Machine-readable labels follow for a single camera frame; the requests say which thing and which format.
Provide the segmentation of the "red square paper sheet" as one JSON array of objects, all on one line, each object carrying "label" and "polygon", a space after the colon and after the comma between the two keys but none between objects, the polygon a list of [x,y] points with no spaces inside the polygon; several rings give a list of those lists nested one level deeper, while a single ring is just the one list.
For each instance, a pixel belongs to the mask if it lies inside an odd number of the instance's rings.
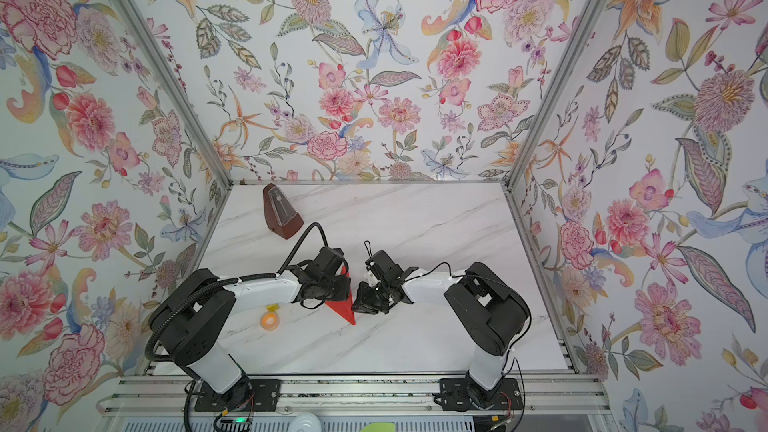
[{"label": "red square paper sheet", "polygon": [[[342,265],[339,274],[335,278],[350,278],[346,265]],[[337,315],[347,321],[350,325],[356,324],[355,312],[352,309],[353,297],[352,292],[350,297],[344,302],[325,302],[325,305],[334,311]]]}]

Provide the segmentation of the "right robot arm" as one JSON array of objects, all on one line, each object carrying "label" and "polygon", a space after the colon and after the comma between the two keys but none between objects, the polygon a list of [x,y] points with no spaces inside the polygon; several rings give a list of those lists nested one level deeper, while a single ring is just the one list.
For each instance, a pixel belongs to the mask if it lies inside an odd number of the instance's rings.
[{"label": "right robot arm", "polygon": [[365,266],[369,280],[358,286],[356,313],[387,314],[400,303],[450,307],[475,344],[467,387],[487,397],[498,391],[509,354],[527,333],[532,317],[518,292],[481,262],[458,273],[446,262],[431,269],[403,268],[379,250]]}]

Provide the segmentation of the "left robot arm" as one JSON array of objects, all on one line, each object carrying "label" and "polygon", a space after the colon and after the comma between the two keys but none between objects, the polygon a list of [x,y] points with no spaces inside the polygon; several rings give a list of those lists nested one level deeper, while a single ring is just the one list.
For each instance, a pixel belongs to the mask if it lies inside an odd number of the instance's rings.
[{"label": "left robot arm", "polygon": [[324,246],[281,273],[222,279],[198,269],[151,315],[145,357],[173,363],[220,396],[242,394],[247,376],[219,341],[229,317],[273,304],[344,302],[347,268],[341,249]]}]

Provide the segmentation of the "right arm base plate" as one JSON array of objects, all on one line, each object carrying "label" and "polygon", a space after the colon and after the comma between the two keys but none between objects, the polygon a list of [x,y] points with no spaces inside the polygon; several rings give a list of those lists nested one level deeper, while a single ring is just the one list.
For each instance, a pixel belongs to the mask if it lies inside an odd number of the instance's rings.
[{"label": "right arm base plate", "polygon": [[491,390],[485,390],[468,376],[440,379],[438,385],[433,400],[443,411],[517,412],[524,409],[524,393],[513,378],[502,378]]}]

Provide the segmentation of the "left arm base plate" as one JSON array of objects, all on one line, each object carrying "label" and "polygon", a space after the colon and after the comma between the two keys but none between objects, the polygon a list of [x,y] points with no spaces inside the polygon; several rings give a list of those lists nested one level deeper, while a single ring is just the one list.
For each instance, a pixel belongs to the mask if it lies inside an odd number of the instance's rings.
[{"label": "left arm base plate", "polygon": [[279,379],[241,379],[231,389],[218,393],[203,383],[195,401],[195,412],[275,412],[282,381]]}]

